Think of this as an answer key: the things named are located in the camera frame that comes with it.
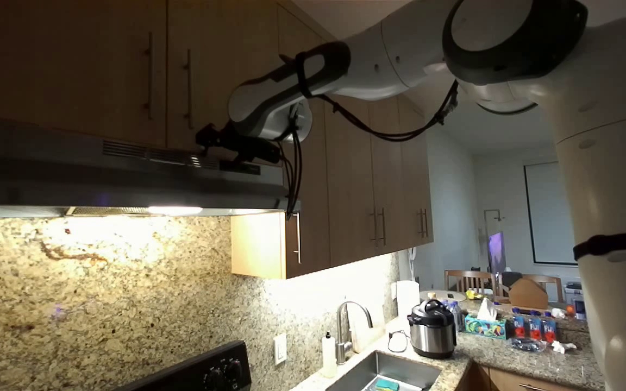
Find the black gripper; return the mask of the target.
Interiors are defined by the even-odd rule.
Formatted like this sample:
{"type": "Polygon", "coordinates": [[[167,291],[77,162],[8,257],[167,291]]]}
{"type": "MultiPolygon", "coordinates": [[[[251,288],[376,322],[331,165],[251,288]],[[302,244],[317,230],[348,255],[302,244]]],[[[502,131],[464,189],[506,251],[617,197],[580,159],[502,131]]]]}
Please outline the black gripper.
{"type": "Polygon", "coordinates": [[[221,159],[220,168],[244,175],[258,175],[268,164],[276,165],[283,159],[278,146],[266,140],[236,135],[233,128],[218,131],[214,124],[195,132],[195,144],[202,151],[214,146],[233,153],[233,159],[221,159]]]}

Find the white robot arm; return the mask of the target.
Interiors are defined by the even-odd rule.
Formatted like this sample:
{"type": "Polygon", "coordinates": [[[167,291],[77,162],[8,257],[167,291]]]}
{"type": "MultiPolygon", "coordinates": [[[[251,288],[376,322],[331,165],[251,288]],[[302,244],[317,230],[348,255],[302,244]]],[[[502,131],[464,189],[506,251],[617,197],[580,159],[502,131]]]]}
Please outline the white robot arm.
{"type": "Polygon", "coordinates": [[[626,391],[626,17],[592,27],[580,0],[411,0],[245,80],[227,126],[195,142],[272,157],[314,97],[381,101],[437,68],[491,113],[540,106],[553,122],[593,357],[604,389],[626,391]]]}

